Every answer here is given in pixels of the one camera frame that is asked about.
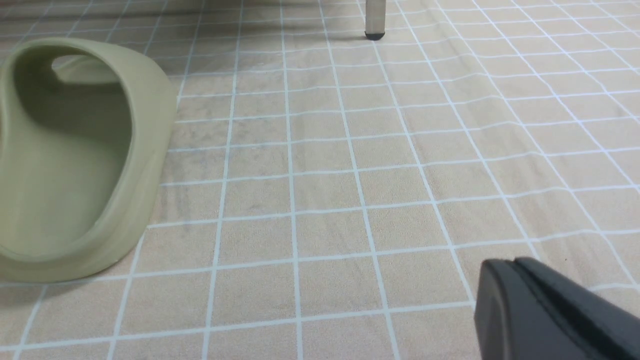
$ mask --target metal leg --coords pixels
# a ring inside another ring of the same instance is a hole
[[[387,0],[367,0],[364,34],[369,40],[380,40],[385,36]]]

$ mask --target slipper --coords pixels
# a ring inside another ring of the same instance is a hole
[[[75,56],[52,68],[57,58]],[[175,87],[150,58],[70,38],[0,71],[0,276],[54,282],[122,259],[153,210]]]

